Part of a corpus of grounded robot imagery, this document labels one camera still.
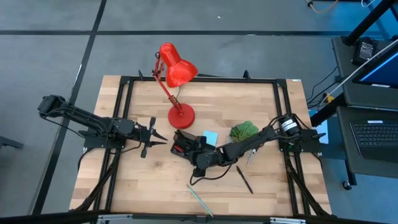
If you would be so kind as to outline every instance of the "green pen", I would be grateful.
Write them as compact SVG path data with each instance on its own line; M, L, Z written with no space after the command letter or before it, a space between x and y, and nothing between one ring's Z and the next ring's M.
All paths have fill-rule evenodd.
M214 215L212 214L212 212L210 211L210 209L205 205L205 203L203 203L203 201L196 195L196 193L192 190L192 188L187 184L187 187L189 189L189 191L193 194L193 196L199 201L199 203L203 206L203 208L206 209L206 211L209 213L209 215L211 217L214 217Z

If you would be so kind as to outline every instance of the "lamp shade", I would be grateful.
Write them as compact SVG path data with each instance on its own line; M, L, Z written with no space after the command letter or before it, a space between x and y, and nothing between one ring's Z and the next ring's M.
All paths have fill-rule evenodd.
M173 44L163 44L159 54L167 66L166 84L168 87L174 88L183 85L197 75L198 69L191 62L181 59Z

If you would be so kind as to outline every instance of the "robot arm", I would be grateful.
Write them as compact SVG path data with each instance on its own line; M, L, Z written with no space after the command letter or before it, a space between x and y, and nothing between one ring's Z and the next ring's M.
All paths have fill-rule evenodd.
M193 170L193 177L204 177L206 169L213 166L230 166L238 161L245 152L252 149L258 149L264 143L276 139L281 140L283 143L295 145L297 143L311 143L318 142L321 135L317 134L315 130L305 129L297 123L298 117L295 114L285 114L281 117L276 117L263 128L261 131L245 139L241 142L228 143L217 148L206 144L206 137L198 136L193 137L191 140L186 136L190 134L184 133L181 130L176 132L174 139L175 144L179 142L192 142L188 147L185 147L183 152L173 152L179 156L187 154L185 157L195 167ZM280 128L274 129L273 125L279 123Z
M41 118L46 119L64 117L76 123L82 124L96 131L95 135L107 139L129 139L144 143L141 157L146 157L148 147L157 144L166 144L165 142L150 141L151 136L167 140L159 135L154 129L155 118L150 119L149 128L130 119L119 119L100 117L66 102L62 96L50 95L43 97L43 101L37 108ZM79 131L84 137L92 136L92 132Z

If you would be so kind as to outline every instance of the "red desk lamp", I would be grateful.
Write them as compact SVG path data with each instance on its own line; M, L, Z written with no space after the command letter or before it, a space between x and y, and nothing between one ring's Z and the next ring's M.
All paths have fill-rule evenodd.
M195 112L192 107L186 103L180 103L172 96L160 80L163 67L166 64L166 84L168 87L178 87L189 82L198 73L198 69L190 62L181 59L177 49L171 43L165 43L160 46L156 53L155 70L152 71L153 77L166 92L173 107L169 111L169 122L177 129L185 129L192 125L195 120Z

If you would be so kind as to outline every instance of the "white cable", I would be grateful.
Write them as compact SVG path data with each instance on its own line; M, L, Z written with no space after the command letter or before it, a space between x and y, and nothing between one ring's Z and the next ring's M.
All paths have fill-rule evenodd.
M359 66L359 68L357 68L351 75L349 75L349 77L347 77L344 81L342 81L334 90L332 90L329 95L331 95L334 91L336 91L340 86L342 86L345 82L347 82L347 80L349 80L353 75L355 75L355 73L360 70L363 66L365 66L368 62L370 62L371 60L373 60L375 57L377 57L379 54L383 53L383 51L385 51L386 49L390 48L392 45L394 45L395 43L398 42L398 39L395 40L393 43L391 43L390 45L388 45L387 47L384 47L381 51L379 51L377 54L375 54L373 57L371 57L369 60L367 60L365 63L363 63L361 66Z
M367 4L367 5L363 5L363 0L361 0L361 5L362 5L362 7L368 7L368 6L370 6L373 2L374 2L375 0L373 0L373 1L371 1L369 4Z

